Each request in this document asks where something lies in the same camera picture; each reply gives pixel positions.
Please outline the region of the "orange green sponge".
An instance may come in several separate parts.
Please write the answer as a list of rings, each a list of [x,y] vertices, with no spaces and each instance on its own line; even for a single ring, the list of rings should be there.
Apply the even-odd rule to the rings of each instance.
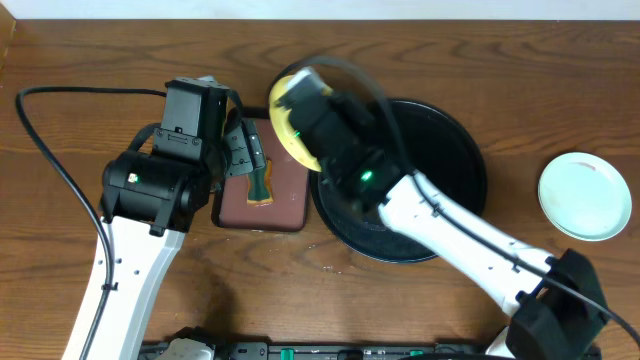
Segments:
[[[271,204],[274,201],[272,186],[272,162],[266,161],[262,168],[255,169],[247,175],[248,191],[247,203],[251,206],[262,206]]]

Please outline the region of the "yellow plastic plate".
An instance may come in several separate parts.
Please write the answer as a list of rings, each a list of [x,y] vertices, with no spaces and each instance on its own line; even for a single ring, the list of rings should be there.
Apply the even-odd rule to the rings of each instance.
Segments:
[[[307,83],[316,86],[322,95],[329,95],[333,91],[312,68],[303,68],[295,75],[287,75],[277,80],[271,87],[268,96],[269,116],[273,130],[287,153],[307,169],[320,172],[321,165],[317,158],[309,152],[289,122],[291,110],[277,104],[277,101],[289,90],[299,84]]]

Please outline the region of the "light green plate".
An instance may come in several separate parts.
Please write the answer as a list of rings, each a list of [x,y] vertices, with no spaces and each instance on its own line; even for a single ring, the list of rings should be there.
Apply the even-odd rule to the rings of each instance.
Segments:
[[[584,152],[555,157],[538,181],[540,207],[554,227],[586,242],[618,235],[630,221],[632,196],[620,172]]]

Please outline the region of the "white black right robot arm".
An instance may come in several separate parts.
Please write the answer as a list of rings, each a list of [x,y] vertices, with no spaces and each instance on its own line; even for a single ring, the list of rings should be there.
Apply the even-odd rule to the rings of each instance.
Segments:
[[[346,93],[273,94],[274,124],[286,146],[355,218],[376,218],[466,275],[510,322],[497,356],[579,359],[609,321],[587,258],[560,257],[521,242],[481,218],[486,171],[468,132],[427,104]]]

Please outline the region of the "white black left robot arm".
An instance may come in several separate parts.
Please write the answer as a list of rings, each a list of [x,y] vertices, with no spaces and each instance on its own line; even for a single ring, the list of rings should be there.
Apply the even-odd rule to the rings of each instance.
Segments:
[[[100,224],[109,247],[93,269],[66,359],[137,357],[164,276],[213,186],[263,170],[255,124],[213,77],[166,84],[162,122],[141,130],[103,172]]]

